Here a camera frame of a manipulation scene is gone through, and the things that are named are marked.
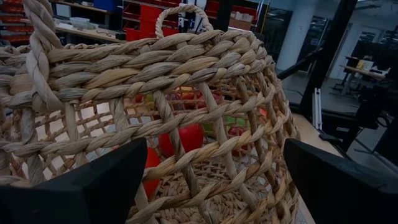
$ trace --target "woven basket handle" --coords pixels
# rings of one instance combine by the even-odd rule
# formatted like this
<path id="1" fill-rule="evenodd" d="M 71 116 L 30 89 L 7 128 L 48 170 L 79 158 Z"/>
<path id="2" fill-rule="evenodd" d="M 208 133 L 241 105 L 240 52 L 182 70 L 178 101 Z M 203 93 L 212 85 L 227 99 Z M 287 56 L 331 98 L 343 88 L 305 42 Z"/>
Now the woven basket handle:
<path id="1" fill-rule="evenodd" d="M 164 19 L 168 15 L 177 14 L 180 12 L 195 12 L 200 17 L 203 18 L 203 24 L 205 25 L 206 30 L 214 29 L 213 26 L 210 24 L 209 18 L 207 17 L 206 13 L 201 8 L 199 8 L 198 6 L 193 5 L 193 4 L 186 4 L 184 6 L 166 9 L 162 13 L 160 13 L 159 17 L 157 18 L 156 27 L 155 27 L 155 34 L 156 34 L 157 38 L 161 39 L 164 37 L 163 30 L 162 30 L 162 24 L 163 24 Z"/>

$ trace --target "box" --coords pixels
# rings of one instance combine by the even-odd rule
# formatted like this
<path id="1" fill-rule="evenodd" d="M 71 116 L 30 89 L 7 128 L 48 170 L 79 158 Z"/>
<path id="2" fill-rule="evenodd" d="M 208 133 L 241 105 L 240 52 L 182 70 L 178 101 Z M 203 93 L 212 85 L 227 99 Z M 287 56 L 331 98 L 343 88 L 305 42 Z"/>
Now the box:
<path id="1" fill-rule="evenodd" d="M 246 22 L 246 21 L 239 21 L 236 19 L 229 19 L 229 26 L 238 28 L 238 29 L 243 29 L 243 30 L 248 30 L 250 31 L 251 29 L 251 22 Z"/>
<path id="2" fill-rule="evenodd" d="M 107 11 L 114 11 L 116 9 L 115 0 L 94 0 L 94 7 Z"/>

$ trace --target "workbench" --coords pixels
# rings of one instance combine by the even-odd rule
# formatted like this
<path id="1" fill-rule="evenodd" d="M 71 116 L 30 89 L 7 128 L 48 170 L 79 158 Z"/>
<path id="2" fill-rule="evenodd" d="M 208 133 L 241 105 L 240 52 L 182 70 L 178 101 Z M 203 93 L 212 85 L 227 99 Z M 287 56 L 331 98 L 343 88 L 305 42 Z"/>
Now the workbench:
<path id="1" fill-rule="evenodd" d="M 346 95 L 347 93 L 349 93 L 349 88 L 350 88 L 351 82 L 353 80 L 356 80 L 357 82 L 359 82 L 360 84 L 363 84 L 363 85 L 367 85 L 368 84 L 368 82 L 365 82 L 365 81 L 362 81 L 359 78 L 356 78 L 355 77 L 356 74 L 360 74 L 360 75 L 364 75 L 364 76 L 367 76 L 367 77 L 371 77 L 371 78 L 374 78 L 376 80 L 384 79 L 384 75 L 380 75 L 380 74 L 377 74 L 377 73 L 374 73 L 374 72 L 369 72 L 369 71 L 361 69 L 361 68 L 354 68 L 354 67 L 350 67 L 350 66 L 346 66 L 346 65 L 340 65 L 340 66 L 351 71 L 351 73 L 348 74 L 349 75 L 348 80 L 347 80 L 347 82 L 344 85 L 343 91 L 341 92 L 342 95 Z"/>
<path id="2" fill-rule="evenodd" d="M 317 147 L 319 149 L 322 149 L 326 152 L 332 153 L 336 156 L 343 157 L 337 149 L 332 146 L 328 141 L 324 141 L 319 138 L 319 132 L 316 130 L 311 123 L 307 121 L 302 115 L 299 114 L 293 114 L 293 118 L 295 120 L 295 124 L 297 126 L 298 131 L 300 132 L 301 135 L 301 141 L 309 144 L 313 147 Z M 310 211 L 308 210 L 307 206 L 305 205 L 303 198 L 299 197 L 298 198 L 298 207 L 301 211 L 301 213 L 304 216 L 305 221 L 308 224 L 315 224 L 314 219 L 311 216 Z"/>
<path id="3" fill-rule="evenodd" d="M 28 19 L 21 19 L 21 22 L 30 23 Z M 75 27 L 68 29 L 60 26 L 60 24 L 55 25 L 55 28 L 57 31 L 66 32 L 67 34 L 75 34 L 83 37 L 88 37 L 91 39 L 106 40 L 114 43 L 126 43 L 125 40 L 117 39 L 115 35 L 112 34 L 114 32 L 113 30 L 102 29 L 102 28 L 88 30 L 88 29 L 77 29 Z"/>
<path id="4" fill-rule="evenodd" d="M 81 4 L 76 4 L 76 3 L 72 3 L 72 2 L 65 2 L 65 1 L 59 1 L 59 0 L 49 0 L 49 2 L 54 3 L 54 4 L 62 4 L 62 5 L 66 5 L 66 6 L 70 6 L 70 7 L 77 7 L 80 9 L 87 9 L 87 10 L 91 10 L 91 11 L 95 11 L 95 12 L 102 12 L 105 14 L 105 26 L 106 28 L 109 28 L 109 21 L 110 21 L 110 14 L 113 13 L 113 11 L 109 11 L 109 10 L 104 10 L 104 9 L 97 9 L 95 7 L 91 7 L 91 6 L 84 6 Z M 54 7 L 55 12 L 54 14 L 57 15 L 57 7 Z"/>

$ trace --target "black metal pole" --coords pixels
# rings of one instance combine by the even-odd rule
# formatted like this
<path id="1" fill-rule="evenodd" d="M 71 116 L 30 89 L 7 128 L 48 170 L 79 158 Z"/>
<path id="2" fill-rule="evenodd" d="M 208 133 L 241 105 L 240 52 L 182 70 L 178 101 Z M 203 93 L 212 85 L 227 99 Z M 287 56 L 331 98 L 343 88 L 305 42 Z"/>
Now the black metal pole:
<path id="1" fill-rule="evenodd" d="M 323 52 L 319 56 L 313 72 L 311 73 L 310 80 L 300 103 L 300 110 L 305 116 L 311 115 L 312 113 L 312 93 L 315 88 L 321 88 L 322 86 L 351 15 L 354 12 L 356 3 L 357 0 L 341 0 L 338 5 L 338 9 L 331 23 L 330 31 L 323 44 Z"/>
<path id="2" fill-rule="evenodd" d="M 219 29 L 222 31 L 228 30 L 229 18 L 231 17 L 231 10 L 235 1 L 236 0 L 220 0 L 215 29 Z"/>
<path id="3" fill-rule="evenodd" d="M 299 71 L 304 66 L 307 66 L 307 65 L 311 64 L 313 61 L 315 61 L 317 59 L 317 57 L 321 54 L 322 50 L 323 49 L 316 49 L 313 52 L 309 53 L 303 59 L 301 59 L 299 62 L 297 62 L 296 64 L 287 68 L 283 72 L 279 73 L 277 75 L 277 78 L 280 80 L 284 80 L 285 78 L 295 74 L 297 71 Z"/>

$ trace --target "red apple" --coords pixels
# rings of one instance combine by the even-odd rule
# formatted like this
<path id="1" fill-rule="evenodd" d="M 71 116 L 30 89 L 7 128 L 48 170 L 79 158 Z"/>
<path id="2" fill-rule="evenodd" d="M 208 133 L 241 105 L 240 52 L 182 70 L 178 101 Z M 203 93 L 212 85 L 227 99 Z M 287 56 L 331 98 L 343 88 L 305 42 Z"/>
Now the red apple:
<path id="1" fill-rule="evenodd" d="M 159 157 L 157 156 L 156 152 L 151 147 L 148 147 L 147 150 L 148 150 L 148 156 L 147 156 L 147 162 L 145 164 L 145 168 L 157 167 L 160 164 Z M 154 195 L 158 185 L 159 185 L 159 180 L 150 180 L 150 181 L 144 182 L 144 189 L 145 189 L 145 193 L 147 194 L 148 198 L 151 198 Z"/>
<path id="2" fill-rule="evenodd" d="M 142 95 L 136 95 L 136 103 L 140 103 L 142 101 Z"/>
<path id="3" fill-rule="evenodd" d="M 260 114 L 267 116 L 267 111 L 260 108 Z"/>
<path id="4" fill-rule="evenodd" d="M 201 97 L 200 93 L 197 94 L 197 99 Z M 195 94 L 193 93 L 182 93 L 182 99 L 183 100 L 194 100 L 195 99 Z M 184 107 L 186 110 L 194 110 L 195 109 L 195 103 L 184 103 Z"/>
<path id="5" fill-rule="evenodd" d="M 198 149 L 203 145 L 203 130 L 200 124 L 192 124 L 185 128 L 179 128 L 178 133 L 185 152 Z M 170 142 L 169 134 L 159 136 L 159 147 L 165 157 L 174 155 L 173 145 Z"/>
<path id="6" fill-rule="evenodd" d="M 243 128 L 231 128 L 228 131 L 228 134 L 233 135 L 233 136 L 241 136 L 243 134 L 243 132 L 244 132 Z M 241 149 L 243 149 L 244 151 L 247 151 L 248 150 L 248 146 L 247 145 L 242 146 Z M 232 155 L 233 156 L 239 156 L 239 151 L 238 150 L 232 150 Z"/>
<path id="7" fill-rule="evenodd" d="M 218 96 L 218 95 L 216 95 L 216 94 L 214 94 L 214 93 L 213 93 L 213 98 L 214 98 L 216 101 L 217 101 L 217 100 L 220 100 L 220 96 Z M 205 100 L 205 97 L 204 97 L 204 96 L 201 96 L 201 97 L 199 97 L 199 100 Z M 200 109 L 200 108 L 205 108 L 205 107 L 207 107 L 205 102 L 202 102 L 202 103 L 199 103 L 199 104 L 198 104 L 198 108 L 199 108 L 199 109 Z"/>

